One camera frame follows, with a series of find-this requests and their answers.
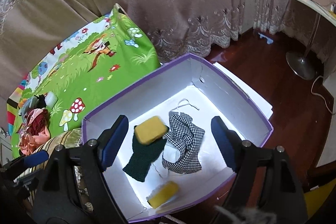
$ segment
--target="purple-rimmed box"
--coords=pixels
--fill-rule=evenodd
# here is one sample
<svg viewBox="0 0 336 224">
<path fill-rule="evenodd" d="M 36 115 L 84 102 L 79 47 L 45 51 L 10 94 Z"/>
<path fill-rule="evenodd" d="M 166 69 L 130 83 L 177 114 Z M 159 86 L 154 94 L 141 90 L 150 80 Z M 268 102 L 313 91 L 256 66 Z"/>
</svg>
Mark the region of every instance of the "purple-rimmed box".
<svg viewBox="0 0 336 224">
<path fill-rule="evenodd" d="M 187 104 L 187 99 L 196 108 Z M 158 115 L 169 126 L 170 110 L 185 112 L 193 123 L 205 130 L 198 159 L 202 170 L 176 174 L 162 167 L 162 155 L 153 163 L 145 182 L 125 174 L 132 151 L 133 127 Z M 129 131 L 113 165 L 104 172 L 105 180 L 119 208 L 129 222 L 148 220 L 190 207 L 229 181 L 233 175 L 211 132 L 211 119 L 220 116 L 241 139 L 262 146 L 273 131 L 260 109 L 230 78 L 215 66 L 193 54 L 186 54 L 155 70 L 91 111 L 83 120 L 83 142 L 98 138 L 119 115 L 129 119 Z M 167 181 L 175 181 L 180 190 L 156 210 L 146 198 Z"/>
</svg>

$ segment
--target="screw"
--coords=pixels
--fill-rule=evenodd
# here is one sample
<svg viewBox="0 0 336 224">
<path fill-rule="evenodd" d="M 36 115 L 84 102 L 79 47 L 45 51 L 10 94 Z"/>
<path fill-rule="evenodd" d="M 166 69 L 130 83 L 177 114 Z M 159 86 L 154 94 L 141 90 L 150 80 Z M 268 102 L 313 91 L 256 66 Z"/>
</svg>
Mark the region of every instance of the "screw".
<svg viewBox="0 0 336 224">
<path fill-rule="evenodd" d="M 55 150 L 56 151 L 61 151 L 63 149 L 63 147 L 64 147 L 63 145 L 58 144 L 58 145 L 55 146 Z"/>
<path fill-rule="evenodd" d="M 277 146 L 277 150 L 278 150 L 278 152 L 280 152 L 280 153 L 285 152 L 285 149 L 284 149 L 284 147 L 283 147 L 282 145 L 278 145 L 278 146 Z"/>
<path fill-rule="evenodd" d="M 89 146 L 94 146 L 94 145 L 97 144 L 97 140 L 96 140 L 96 139 L 88 140 L 87 144 L 88 144 Z"/>
<path fill-rule="evenodd" d="M 251 142 L 248 141 L 248 140 L 243 140 L 243 141 L 241 142 L 241 144 L 242 144 L 244 147 L 250 147 L 250 146 L 251 146 Z"/>
</svg>

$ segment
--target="pink cloth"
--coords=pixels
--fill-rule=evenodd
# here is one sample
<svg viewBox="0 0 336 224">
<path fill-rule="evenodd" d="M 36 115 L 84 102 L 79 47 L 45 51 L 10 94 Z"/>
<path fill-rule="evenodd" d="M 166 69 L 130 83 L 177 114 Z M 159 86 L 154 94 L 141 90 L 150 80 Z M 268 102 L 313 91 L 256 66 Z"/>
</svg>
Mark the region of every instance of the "pink cloth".
<svg viewBox="0 0 336 224">
<path fill-rule="evenodd" d="M 46 109 L 34 109 L 28 115 L 26 134 L 21 136 L 19 147 L 26 156 L 31 155 L 40 145 L 50 140 L 50 132 L 47 128 Z"/>
</svg>

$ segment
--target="round metal base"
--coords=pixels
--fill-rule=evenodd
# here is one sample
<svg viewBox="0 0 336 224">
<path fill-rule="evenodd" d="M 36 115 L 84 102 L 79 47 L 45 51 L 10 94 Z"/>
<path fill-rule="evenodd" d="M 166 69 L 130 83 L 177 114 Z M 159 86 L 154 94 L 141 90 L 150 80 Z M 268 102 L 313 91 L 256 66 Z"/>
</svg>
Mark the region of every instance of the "round metal base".
<svg viewBox="0 0 336 224">
<path fill-rule="evenodd" d="M 287 52 L 286 60 L 293 72 L 304 80 L 311 80 L 316 76 L 316 71 L 307 58 L 299 52 Z"/>
</svg>

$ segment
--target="yellow scrub sponge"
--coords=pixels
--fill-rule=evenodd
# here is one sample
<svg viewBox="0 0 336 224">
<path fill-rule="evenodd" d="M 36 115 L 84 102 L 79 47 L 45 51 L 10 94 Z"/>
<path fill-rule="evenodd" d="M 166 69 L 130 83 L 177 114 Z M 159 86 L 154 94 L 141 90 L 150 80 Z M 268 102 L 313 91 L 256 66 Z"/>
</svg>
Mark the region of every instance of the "yellow scrub sponge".
<svg viewBox="0 0 336 224">
<path fill-rule="evenodd" d="M 154 116 L 135 127 L 135 136 L 139 143 L 150 144 L 167 133 L 169 128 L 158 116 Z"/>
<path fill-rule="evenodd" d="M 170 200 L 179 190 L 179 186 L 173 182 L 168 181 L 158 190 L 154 190 L 148 197 L 147 201 L 154 209 Z"/>
</svg>

